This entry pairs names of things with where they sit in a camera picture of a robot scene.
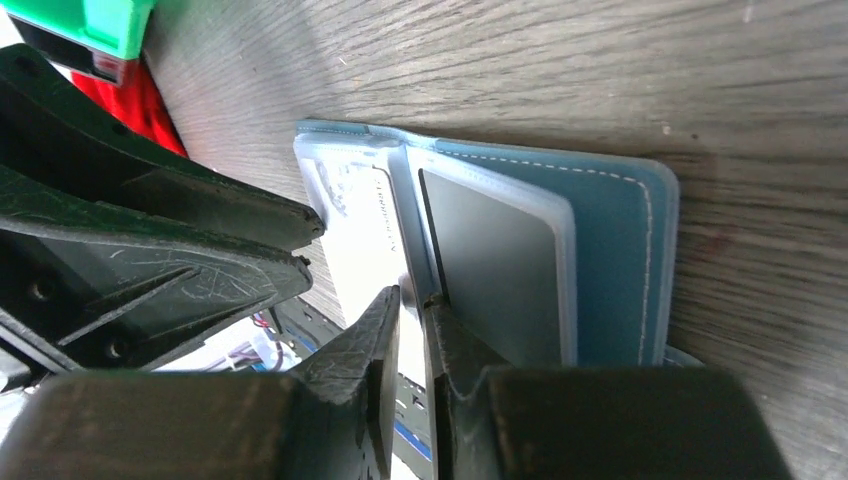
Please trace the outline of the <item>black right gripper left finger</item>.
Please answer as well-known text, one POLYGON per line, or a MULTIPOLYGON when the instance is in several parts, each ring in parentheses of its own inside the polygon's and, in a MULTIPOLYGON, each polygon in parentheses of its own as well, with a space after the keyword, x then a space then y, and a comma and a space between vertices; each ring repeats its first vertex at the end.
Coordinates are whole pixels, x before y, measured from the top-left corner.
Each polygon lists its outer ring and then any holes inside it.
POLYGON ((1 446, 5 479, 386 479, 400 290, 283 373, 58 376, 1 446))

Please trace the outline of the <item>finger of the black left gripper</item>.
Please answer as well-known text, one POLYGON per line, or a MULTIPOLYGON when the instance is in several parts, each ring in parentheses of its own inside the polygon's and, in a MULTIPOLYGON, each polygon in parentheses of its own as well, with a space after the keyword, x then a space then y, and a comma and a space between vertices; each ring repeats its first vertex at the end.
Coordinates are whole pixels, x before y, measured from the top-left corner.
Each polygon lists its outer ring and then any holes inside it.
POLYGON ((152 370, 311 284, 287 251, 162 219, 1 218, 1 342, 46 371, 152 370))
POLYGON ((134 133, 25 44, 1 50, 1 164, 84 201, 284 250, 325 232, 313 208, 134 133))

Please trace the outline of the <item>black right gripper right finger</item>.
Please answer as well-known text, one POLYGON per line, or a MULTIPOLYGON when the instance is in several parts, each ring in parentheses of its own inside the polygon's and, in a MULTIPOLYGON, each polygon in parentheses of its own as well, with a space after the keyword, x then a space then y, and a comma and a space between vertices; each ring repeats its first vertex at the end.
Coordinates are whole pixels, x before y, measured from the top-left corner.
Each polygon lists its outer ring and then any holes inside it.
POLYGON ((704 367, 519 368, 424 304, 438 479, 787 479, 758 406, 704 367))

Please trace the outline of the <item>blue card holder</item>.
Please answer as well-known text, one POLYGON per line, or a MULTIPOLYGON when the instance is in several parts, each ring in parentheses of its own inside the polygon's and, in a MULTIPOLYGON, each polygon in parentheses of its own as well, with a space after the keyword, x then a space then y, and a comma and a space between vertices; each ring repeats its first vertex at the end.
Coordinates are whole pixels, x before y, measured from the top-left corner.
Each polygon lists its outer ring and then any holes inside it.
POLYGON ((293 144, 341 317, 401 289, 517 366, 692 366, 667 343, 679 182, 648 159, 303 120, 293 144))

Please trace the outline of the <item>white silver credit card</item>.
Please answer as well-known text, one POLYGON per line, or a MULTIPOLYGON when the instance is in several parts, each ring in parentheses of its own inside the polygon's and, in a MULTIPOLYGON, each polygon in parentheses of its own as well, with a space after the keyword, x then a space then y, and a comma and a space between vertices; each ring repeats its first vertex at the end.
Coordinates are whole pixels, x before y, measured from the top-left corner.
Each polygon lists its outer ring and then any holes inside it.
POLYGON ((399 286, 398 371, 423 386, 423 333, 388 172, 310 156, 299 163, 308 198, 326 226, 321 246, 344 323, 357 321, 380 290, 399 286))

